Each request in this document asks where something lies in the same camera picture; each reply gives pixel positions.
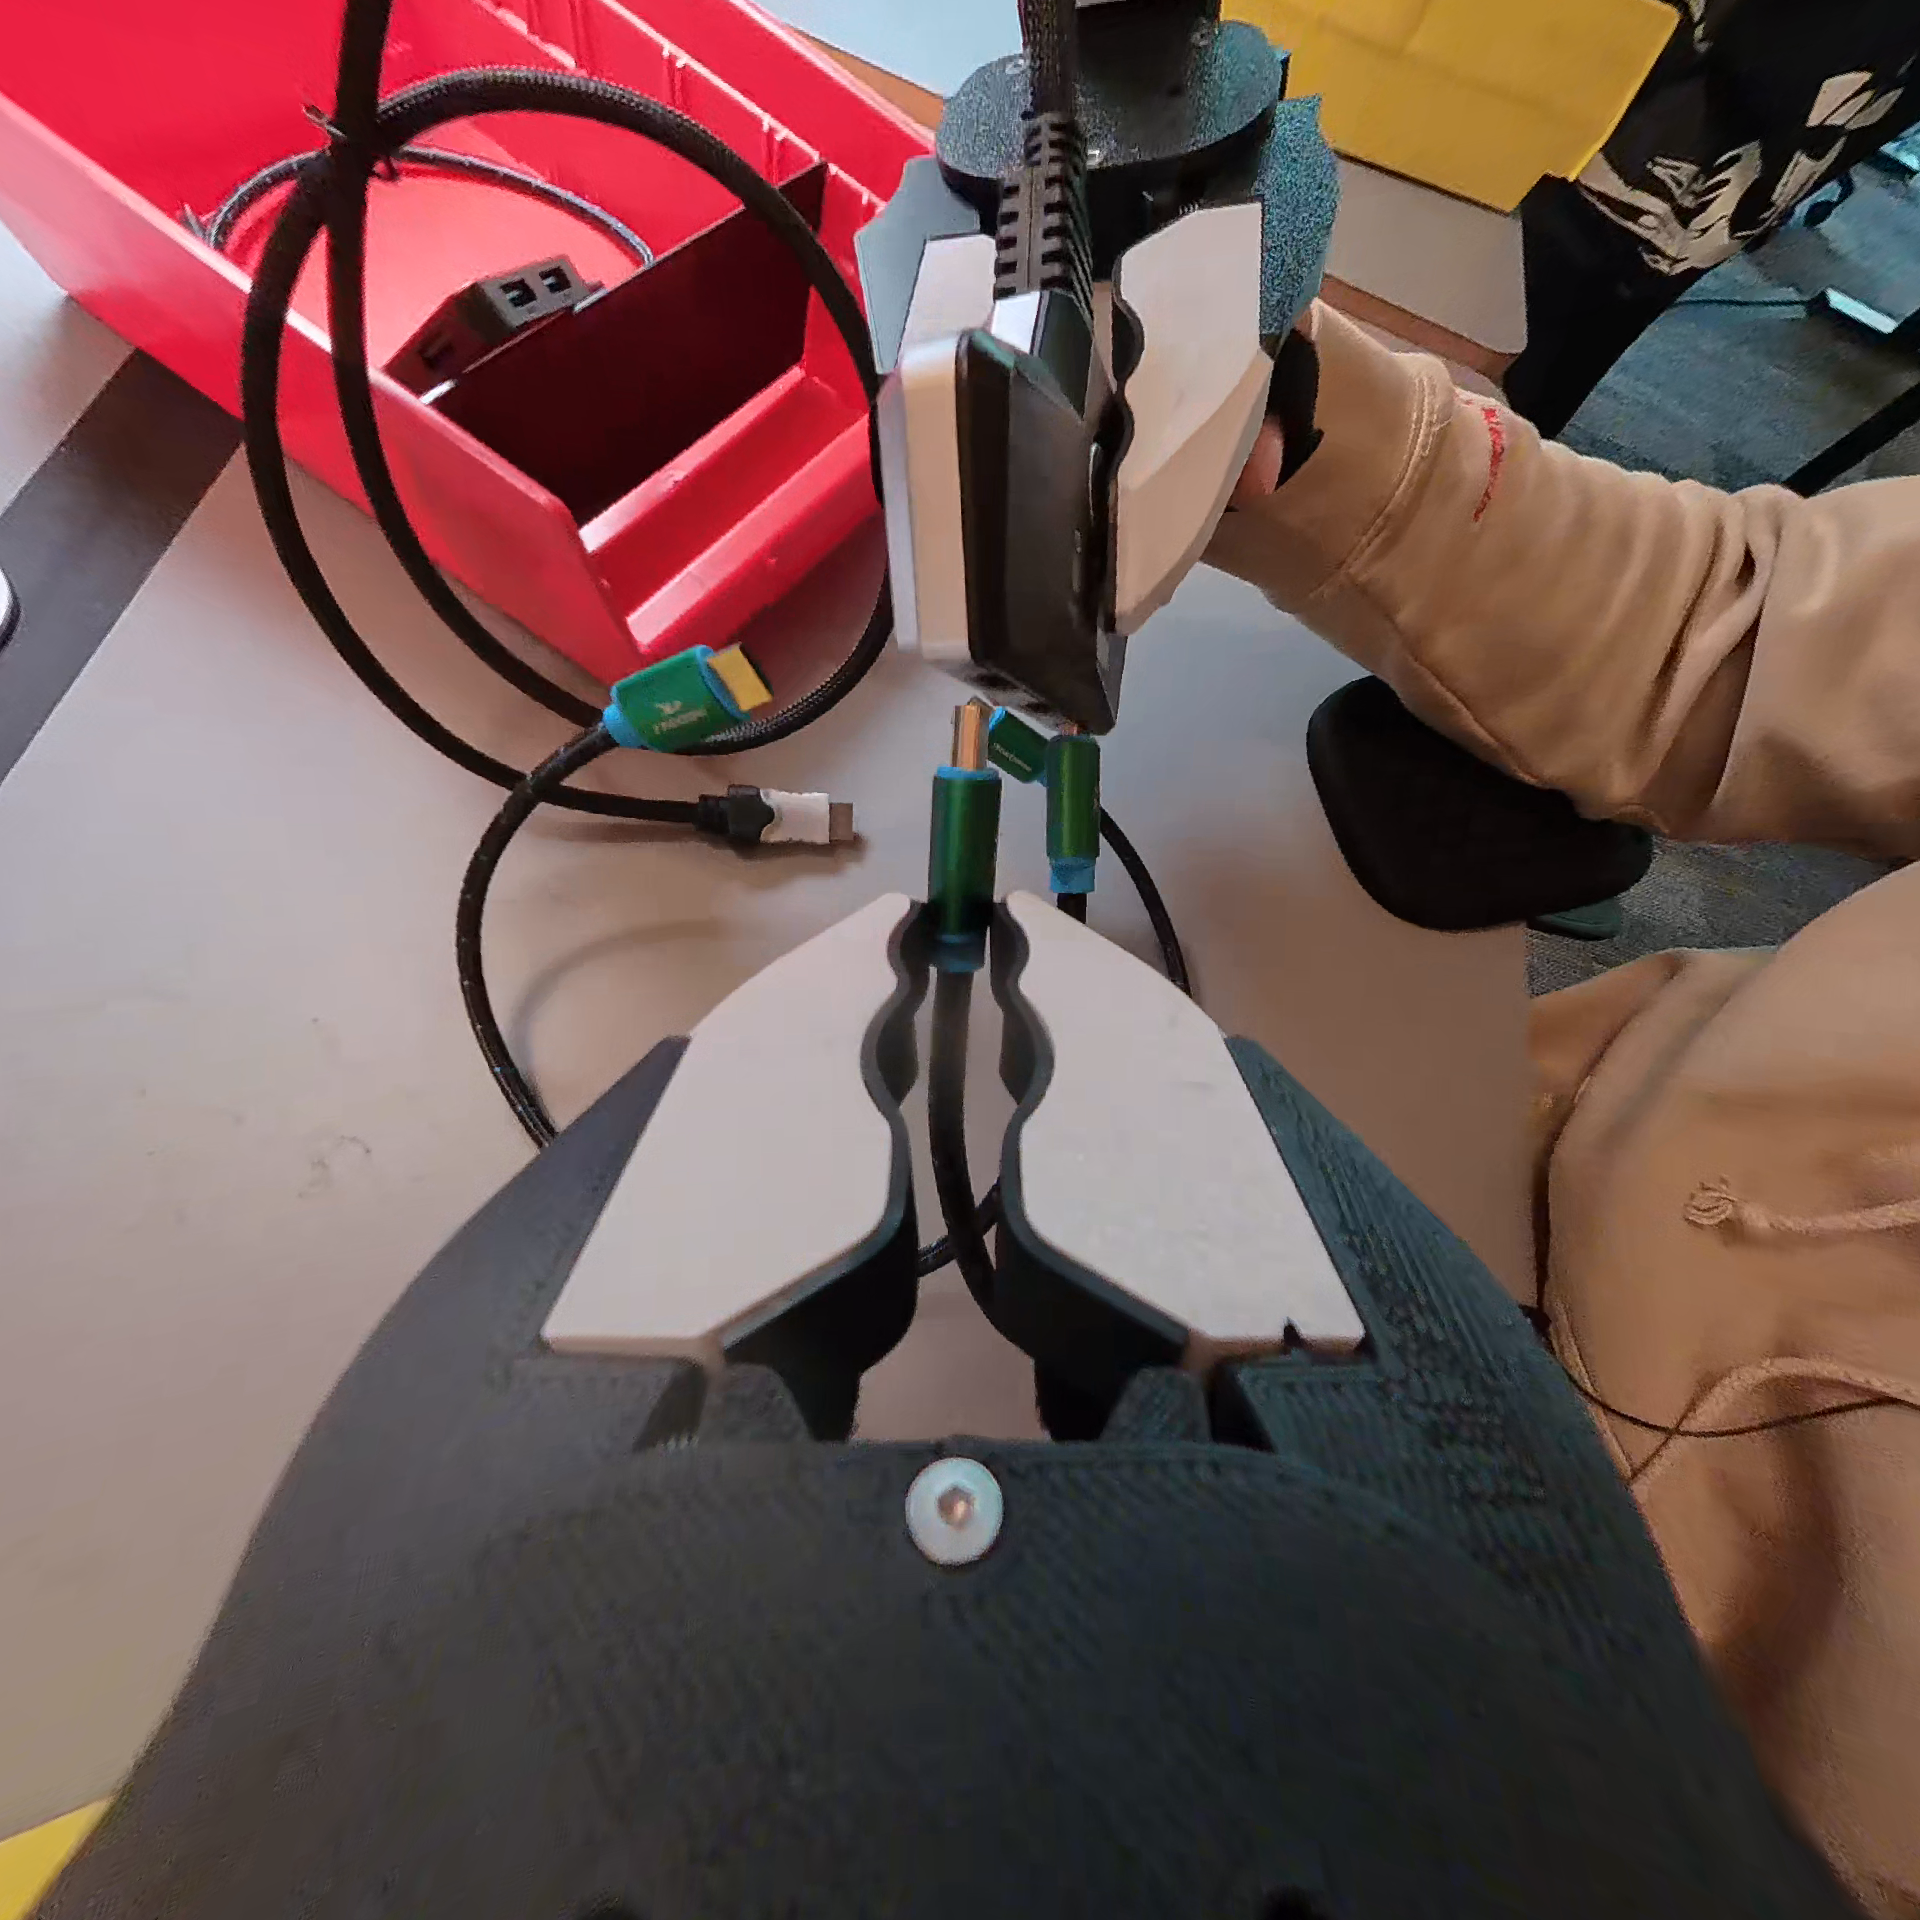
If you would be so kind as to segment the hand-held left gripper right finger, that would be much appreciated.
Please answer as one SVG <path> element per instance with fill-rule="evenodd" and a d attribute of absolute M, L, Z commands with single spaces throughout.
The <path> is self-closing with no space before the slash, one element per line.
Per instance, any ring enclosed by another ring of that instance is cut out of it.
<path fill-rule="evenodd" d="M 1000 1220 L 1096 1334 L 1180 1361 L 1286 1346 L 1349 1358 L 1360 1310 L 1311 1222 L 1228 1034 L 1163 973 L 1046 897 L 1014 890 L 995 926 Z"/>

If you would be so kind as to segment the black usb adapter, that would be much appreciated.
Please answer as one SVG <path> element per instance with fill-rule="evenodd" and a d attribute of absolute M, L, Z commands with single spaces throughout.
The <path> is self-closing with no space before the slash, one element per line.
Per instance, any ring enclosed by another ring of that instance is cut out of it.
<path fill-rule="evenodd" d="M 442 298 L 406 336 L 383 370 L 410 393 L 429 393 L 575 306 L 606 293 L 568 256 L 526 262 Z"/>

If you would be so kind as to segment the black bin divider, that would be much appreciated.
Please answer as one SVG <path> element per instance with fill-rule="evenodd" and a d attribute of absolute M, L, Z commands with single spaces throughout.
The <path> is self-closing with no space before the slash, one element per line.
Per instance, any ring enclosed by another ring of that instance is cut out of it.
<path fill-rule="evenodd" d="M 799 365 L 811 282 L 733 207 L 424 397 L 588 524 Z"/>

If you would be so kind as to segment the person's beige hoodie torso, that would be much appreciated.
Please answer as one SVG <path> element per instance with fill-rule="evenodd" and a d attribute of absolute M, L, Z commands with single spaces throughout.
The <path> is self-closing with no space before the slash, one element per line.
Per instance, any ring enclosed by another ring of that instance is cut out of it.
<path fill-rule="evenodd" d="M 1918 1902 L 1918 880 L 1543 996 L 1543 1303 L 1774 1789 Z"/>

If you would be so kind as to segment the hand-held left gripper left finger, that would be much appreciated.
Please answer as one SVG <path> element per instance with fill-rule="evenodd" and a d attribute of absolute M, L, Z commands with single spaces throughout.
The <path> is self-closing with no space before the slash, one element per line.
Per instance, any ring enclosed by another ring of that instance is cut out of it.
<path fill-rule="evenodd" d="M 722 1358 L 901 1234 L 918 916 L 882 894 L 693 1025 L 544 1320 L 549 1348 Z"/>

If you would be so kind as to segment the grey usb hub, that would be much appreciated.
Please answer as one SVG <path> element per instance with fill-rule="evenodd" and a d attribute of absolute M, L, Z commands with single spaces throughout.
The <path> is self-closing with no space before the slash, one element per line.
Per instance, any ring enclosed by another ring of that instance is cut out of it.
<path fill-rule="evenodd" d="M 983 700 L 1111 734 L 1111 382 L 1068 289 L 903 348 L 880 389 L 880 493 L 896 639 Z"/>

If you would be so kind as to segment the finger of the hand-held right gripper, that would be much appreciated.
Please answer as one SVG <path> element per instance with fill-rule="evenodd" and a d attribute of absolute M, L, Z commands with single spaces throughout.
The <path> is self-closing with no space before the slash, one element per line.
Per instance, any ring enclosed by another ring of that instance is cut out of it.
<path fill-rule="evenodd" d="M 1111 280 L 1138 348 L 1120 377 L 1128 436 L 1114 477 L 1111 623 L 1138 633 L 1204 554 L 1258 441 L 1263 206 L 1203 206 L 1128 247 Z"/>
<path fill-rule="evenodd" d="M 995 310 L 996 242 L 983 233 L 928 237 L 903 314 L 896 360 L 911 349 L 986 329 Z"/>

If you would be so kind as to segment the red plastic bin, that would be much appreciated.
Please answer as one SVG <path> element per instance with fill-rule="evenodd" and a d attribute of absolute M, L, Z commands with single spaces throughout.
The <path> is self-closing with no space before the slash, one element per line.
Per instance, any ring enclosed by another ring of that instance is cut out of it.
<path fill-rule="evenodd" d="M 323 142 L 342 5 L 4 5 L 4 222 L 90 314 L 229 410 L 263 244 L 180 217 Z M 396 5 L 383 89 L 469 65 L 578 73 L 702 124 L 807 217 L 836 269 L 931 135 L 755 5 Z M 562 185 L 658 256 L 739 207 L 635 135 L 504 111 L 424 146 Z M 386 360 L 471 280 L 550 256 L 618 282 L 600 233 L 463 177 L 375 181 L 368 357 L 376 424 L 429 558 L 600 680 L 730 644 L 852 535 L 870 529 L 866 399 L 814 295 L 799 365 L 608 511 L 578 524 Z"/>

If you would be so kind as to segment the person's right forearm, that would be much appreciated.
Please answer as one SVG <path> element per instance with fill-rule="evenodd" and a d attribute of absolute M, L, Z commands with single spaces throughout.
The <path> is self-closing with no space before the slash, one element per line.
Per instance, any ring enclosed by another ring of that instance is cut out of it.
<path fill-rule="evenodd" d="M 1590 817 L 1918 850 L 1918 481 L 1718 492 L 1572 453 L 1315 304 L 1303 465 L 1206 559 Z"/>

